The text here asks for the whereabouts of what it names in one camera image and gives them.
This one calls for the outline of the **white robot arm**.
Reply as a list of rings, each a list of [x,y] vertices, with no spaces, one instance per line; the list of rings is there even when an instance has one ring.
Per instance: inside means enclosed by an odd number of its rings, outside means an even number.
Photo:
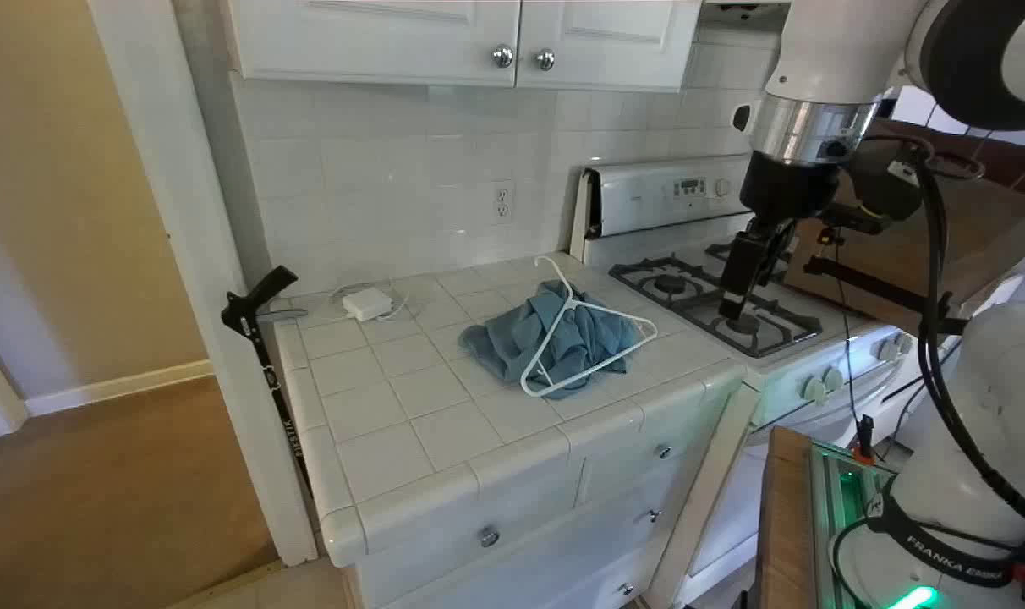
[[[951,118],[1025,128],[1025,0],[793,0],[751,118],[751,224],[722,273],[740,317],[799,226],[847,257],[806,267],[918,335],[934,418],[901,470],[818,472],[823,609],[1025,609],[1025,305],[988,292],[1025,257],[1025,200],[880,136],[893,83]]]

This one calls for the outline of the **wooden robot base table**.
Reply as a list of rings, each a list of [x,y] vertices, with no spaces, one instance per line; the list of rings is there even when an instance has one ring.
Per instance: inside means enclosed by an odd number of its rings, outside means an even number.
[[[812,441],[774,427],[762,481],[759,609],[817,609]]]

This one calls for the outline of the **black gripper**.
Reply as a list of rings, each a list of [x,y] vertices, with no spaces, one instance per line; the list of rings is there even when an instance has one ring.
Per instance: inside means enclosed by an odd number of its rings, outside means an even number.
[[[835,164],[785,164],[765,153],[755,153],[743,173],[740,204],[751,208],[748,231],[730,244],[722,273],[722,314],[738,317],[740,335],[794,328],[793,314],[767,293],[774,262],[785,255],[779,232],[793,219],[818,212],[838,185]]]

